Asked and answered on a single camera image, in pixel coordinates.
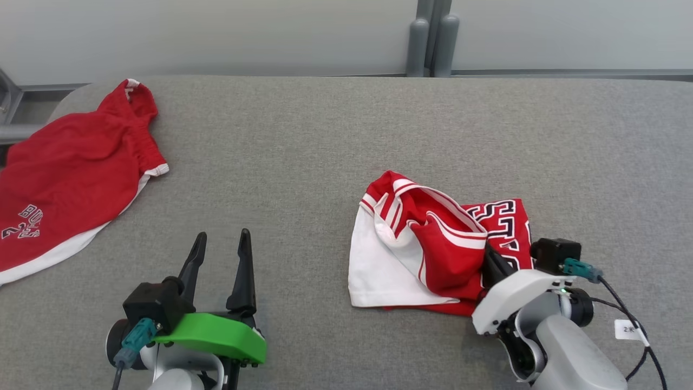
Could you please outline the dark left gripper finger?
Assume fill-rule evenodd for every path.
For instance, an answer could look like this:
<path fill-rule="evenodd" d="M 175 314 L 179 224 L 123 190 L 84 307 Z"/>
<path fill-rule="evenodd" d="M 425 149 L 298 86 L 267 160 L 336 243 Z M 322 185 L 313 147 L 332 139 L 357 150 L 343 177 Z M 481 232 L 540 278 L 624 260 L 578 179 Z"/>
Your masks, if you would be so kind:
<path fill-rule="evenodd" d="M 184 286 L 181 298 L 185 299 L 190 304 L 194 303 L 198 272 L 200 266 L 205 261 L 206 240 L 206 232 L 198 233 L 187 259 L 184 262 L 184 266 L 181 268 L 179 279 L 181 279 Z"/>
<path fill-rule="evenodd" d="M 255 315 L 257 294 L 253 272 L 252 235 L 250 230 L 241 230 L 238 244 L 239 263 L 232 294 L 227 299 L 227 310 L 236 315 Z"/>

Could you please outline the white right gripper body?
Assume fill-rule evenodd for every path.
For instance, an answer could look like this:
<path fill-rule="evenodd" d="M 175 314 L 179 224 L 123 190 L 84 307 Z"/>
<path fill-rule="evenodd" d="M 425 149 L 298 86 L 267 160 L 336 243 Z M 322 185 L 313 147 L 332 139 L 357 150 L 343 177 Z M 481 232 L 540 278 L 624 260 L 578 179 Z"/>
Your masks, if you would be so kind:
<path fill-rule="evenodd" d="M 522 269 L 488 291 L 472 314 L 478 335 L 495 335 L 508 325 L 528 335 L 552 315 L 561 315 L 579 327 L 589 325 L 594 304 L 589 295 L 574 289 L 575 276 L 555 276 L 537 269 Z"/>

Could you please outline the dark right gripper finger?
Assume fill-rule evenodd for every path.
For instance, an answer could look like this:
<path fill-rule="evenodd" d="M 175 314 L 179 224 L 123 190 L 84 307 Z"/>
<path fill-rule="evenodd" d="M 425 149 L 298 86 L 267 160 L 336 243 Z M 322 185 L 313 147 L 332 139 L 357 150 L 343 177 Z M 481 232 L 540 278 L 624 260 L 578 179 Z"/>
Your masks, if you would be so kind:
<path fill-rule="evenodd" d="M 482 264 L 482 287 L 493 287 L 515 272 L 515 257 L 501 255 L 487 242 Z"/>

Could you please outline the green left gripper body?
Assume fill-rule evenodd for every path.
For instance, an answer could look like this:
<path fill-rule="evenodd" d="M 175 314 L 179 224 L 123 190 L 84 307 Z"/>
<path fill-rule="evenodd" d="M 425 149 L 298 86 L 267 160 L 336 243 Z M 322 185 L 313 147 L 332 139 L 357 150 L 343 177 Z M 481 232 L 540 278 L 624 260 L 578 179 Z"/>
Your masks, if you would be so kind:
<path fill-rule="evenodd" d="M 256 326 L 254 315 L 196 313 L 189 303 L 125 303 L 126 319 L 115 323 L 106 341 L 109 363 L 141 319 L 148 319 L 153 335 L 137 342 L 141 349 L 151 343 L 174 344 L 218 357 L 240 361 L 242 365 L 263 365 L 267 343 Z"/>

